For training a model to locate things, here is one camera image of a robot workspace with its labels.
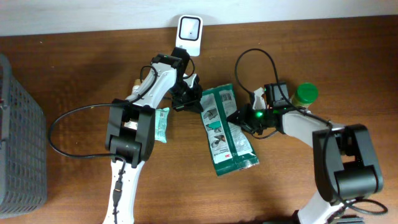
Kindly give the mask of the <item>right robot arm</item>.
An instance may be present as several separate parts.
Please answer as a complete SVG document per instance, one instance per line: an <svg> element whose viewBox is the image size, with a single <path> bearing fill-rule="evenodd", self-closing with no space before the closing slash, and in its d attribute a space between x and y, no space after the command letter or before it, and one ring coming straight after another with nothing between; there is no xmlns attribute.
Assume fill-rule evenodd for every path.
<svg viewBox="0 0 398 224"><path fill-rule="evenodd" d="M251 102L227 117L249 134L267 128L296 138L313 149L317 190L308 203L294 211L285 223L364 223L364 215L385 215L358 208L372 203L370 196L384 186L379 161L367 127L345 126L311 114L305 105L296 105L286 84L265 85L250 94Z"/></svg>

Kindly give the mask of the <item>white cream tube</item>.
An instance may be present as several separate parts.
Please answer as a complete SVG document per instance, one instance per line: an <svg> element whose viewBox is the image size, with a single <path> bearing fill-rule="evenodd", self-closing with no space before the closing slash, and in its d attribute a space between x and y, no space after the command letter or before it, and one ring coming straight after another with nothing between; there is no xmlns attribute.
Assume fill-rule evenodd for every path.
<svg viewBox="0 0 398 224"><path fill-rule="evenodd" d="M132 95L137 95L137 94L139 94L139 87L140 87L140 85L141 85L140 79L136 79L136 80L134 81L134 85L133 85L133 88L132 88L132 91L131 91L131 94L132 94Z"/></svg>

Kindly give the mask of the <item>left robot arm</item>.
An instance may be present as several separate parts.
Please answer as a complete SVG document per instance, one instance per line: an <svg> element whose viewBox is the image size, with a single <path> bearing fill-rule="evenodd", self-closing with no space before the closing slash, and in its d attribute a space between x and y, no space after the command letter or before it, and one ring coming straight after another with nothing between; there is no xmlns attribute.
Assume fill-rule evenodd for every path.
<svg viewBox="0 0 398 224"><path fill-rule="evenodd" d="M191 57L175 47L170 55L158 54L131 95L115 99L109 110L105 148L111 160L112 184L105 223L134 223L134 202L141 170L155 143L155 112L166 93L175 111L203 112L202 88L196 75L185 71Z"/></svg>

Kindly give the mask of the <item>teal tissue packet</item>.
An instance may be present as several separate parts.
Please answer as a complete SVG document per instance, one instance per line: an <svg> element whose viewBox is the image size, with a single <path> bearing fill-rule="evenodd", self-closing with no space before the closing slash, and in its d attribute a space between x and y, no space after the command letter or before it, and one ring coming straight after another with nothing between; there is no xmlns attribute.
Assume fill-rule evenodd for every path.
<svg viewBox="0 0 398 224"><path fill-rule="evenodd" d="M167 142L167 118L170 108L156 109L155 111L155 140L162 143Z"/></svg>

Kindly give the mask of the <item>green lid small jar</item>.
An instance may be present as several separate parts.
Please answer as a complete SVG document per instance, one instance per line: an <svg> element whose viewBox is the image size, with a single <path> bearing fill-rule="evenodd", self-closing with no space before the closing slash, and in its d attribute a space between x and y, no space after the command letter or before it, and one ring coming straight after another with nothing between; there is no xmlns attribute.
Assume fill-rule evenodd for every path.
<svg viewBox="0 0 398 224"><path fill-rule="evenodd" d="M296 107L308 108L318 98L318 88L312 83L299 85L291 97L291 103Z"/></svg>

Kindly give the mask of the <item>green 3M gloves packet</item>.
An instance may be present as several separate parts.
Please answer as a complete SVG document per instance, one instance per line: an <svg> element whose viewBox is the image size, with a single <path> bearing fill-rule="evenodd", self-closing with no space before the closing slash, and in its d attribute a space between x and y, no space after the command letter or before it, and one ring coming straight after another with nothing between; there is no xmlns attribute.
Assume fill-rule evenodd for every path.
<svg viewBox="0 0 398 224"><path fill-rule="evenodd" d="M237 111L232 84L210 88L201 98L203 122L217 176L256 166L259 159L242 129L227 121Z"/></svg>

